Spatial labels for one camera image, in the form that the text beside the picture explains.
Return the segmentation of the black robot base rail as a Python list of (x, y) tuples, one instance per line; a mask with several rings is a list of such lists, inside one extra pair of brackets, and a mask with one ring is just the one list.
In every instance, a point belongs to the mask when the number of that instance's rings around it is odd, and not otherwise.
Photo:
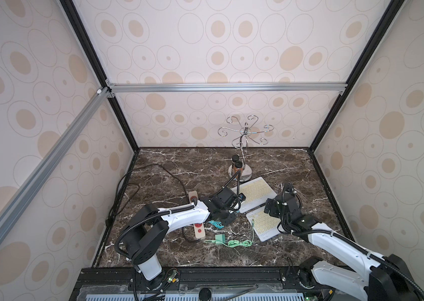
[(165, 267), (148, 281), (133, 268), (86, 268), (70, 300), (337, 300), (343, 290), (301, 282), (299, 268)]

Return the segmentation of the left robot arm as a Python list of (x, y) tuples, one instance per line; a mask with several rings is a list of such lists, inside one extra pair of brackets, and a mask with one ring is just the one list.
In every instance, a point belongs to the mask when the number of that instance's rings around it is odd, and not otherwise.
[(188, 199), (188, 204), (172, 208), (158, 208), (154, 204), (143, 206), (115, 240), (115, 251), (128, 258), (149, 282), (163, 272), (156, 253), (168, 233), (210, 220), (227, 226), (237, 218), (246, 196), (223, 187), (206, 198), (199, 198), (197, 192), (192, 191)]

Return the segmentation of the light green charger plug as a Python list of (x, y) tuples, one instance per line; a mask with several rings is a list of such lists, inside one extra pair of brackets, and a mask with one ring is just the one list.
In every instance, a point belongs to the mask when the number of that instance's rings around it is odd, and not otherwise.
[(215, 244), (216, 245), (225, 245), (227, 244), (225, 234), (215, 235)]

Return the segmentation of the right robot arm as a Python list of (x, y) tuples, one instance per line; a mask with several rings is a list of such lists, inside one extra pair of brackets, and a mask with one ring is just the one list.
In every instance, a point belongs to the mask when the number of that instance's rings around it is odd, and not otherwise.
[(336, 267), (312, 256), (298, 269), (303, 288), (335, 288), (358, 300), (424, 300), (424, 290), (414, 281), (407, 264), (396, 255), (371, 251), (334, 231), (326, 223), (301, 211), (302, 202), (291, 183), (265, 203), (264, 212), (278, 218), (283, 234), (290, 234), (330, 253), (346, 267)]

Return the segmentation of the white wireless keyboard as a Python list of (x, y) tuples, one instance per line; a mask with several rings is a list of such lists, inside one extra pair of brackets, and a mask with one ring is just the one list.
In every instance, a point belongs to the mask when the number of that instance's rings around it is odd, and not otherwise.
[(280, 234), (277, 228), (280, 220), (265, 213), (263, 208), (247, 213), (246, 217), (253, 225), (254, 232), (261, 242), (266, 242)]
[(265, 204), (268, 199), (274, 199), (277, 196), (277, 193), (262, 177), (241, 184), (240, 193), (245, 195), (245, 200), (242, 201), (239, 209), (240, 213), (246, 213)]

